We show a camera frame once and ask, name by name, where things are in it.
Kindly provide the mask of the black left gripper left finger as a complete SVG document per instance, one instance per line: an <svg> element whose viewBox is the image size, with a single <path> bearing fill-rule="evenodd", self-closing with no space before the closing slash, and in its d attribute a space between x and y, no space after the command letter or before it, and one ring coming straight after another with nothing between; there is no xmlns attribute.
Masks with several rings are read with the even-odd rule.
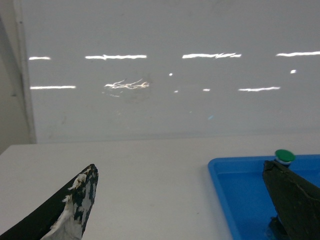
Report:
<svg viewBox="0 0 320 240"><path fill-rule="evenodd" d="M81 240L95 203L99 173L88 165L43 204L0 235L2 240Z"/></svg>

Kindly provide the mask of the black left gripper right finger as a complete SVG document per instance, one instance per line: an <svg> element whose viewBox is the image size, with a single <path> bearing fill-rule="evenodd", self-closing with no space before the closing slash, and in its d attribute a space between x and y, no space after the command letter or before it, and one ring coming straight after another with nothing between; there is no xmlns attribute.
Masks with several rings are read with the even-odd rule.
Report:
<svg viewBox="0 0 320 240"><path fill-rule="evenodd" d="M272 160L264 162L262 178L277 216L269 222L272 240L320 238L320 188Z"/></svg>

